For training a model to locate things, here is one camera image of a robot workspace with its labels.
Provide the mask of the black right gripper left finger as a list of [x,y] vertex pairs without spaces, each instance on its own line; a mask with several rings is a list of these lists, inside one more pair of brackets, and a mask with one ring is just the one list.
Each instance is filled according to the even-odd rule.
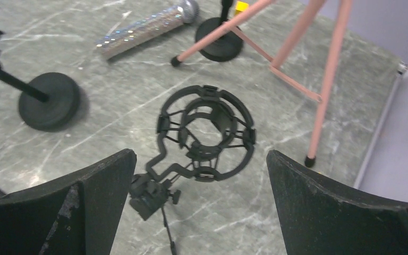
[[123,149],[28,189],[0,189],[0,254],[109,254],[136,163]]

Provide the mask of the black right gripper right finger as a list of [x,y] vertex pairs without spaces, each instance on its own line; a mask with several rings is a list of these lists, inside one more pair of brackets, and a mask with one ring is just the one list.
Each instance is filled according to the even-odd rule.
[[408,202],[352,188],[277,150],[266,163],[288,254],[408,254]]

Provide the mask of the black round-base clip stand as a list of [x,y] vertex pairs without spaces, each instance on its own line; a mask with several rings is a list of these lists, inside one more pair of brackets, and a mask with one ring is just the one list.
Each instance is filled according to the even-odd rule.
[[80,86],[63,73],[43,73],[27,83],[0,64],[0,81],[21,91],[18,113],[35,130],[53,132],[63,128],[73,120],[81,104]]

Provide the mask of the black round-base holder stand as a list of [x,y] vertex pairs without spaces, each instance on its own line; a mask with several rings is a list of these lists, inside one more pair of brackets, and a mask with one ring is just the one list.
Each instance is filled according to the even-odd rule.
[[[230,8],[233,6],[233,0],[222,0],[222,11],[220,17],[210,18],[204,21],[195,33],[195,42],[214,31],[224,22],[228,21]],[[236,58],[243,48],[243,40],[234,32],[228,32],[221,36],[199,52],[207,59],[214,62],[227,62]]]

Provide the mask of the yellow cube behind stand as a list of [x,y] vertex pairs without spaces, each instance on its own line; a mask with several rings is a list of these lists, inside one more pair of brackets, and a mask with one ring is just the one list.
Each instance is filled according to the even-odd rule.
[[235,4],[234,15],[238,15],[249,8],[249,4],[243,1],[237,1]]

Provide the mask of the silver glitter microphone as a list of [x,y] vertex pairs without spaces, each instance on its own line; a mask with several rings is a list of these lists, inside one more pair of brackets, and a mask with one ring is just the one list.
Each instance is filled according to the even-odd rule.
[[193,23],[199,14],[197,1],[180,1],[125,28],[116,29],[99,40],[96,48],[105,60],[109,60],[178,27]]

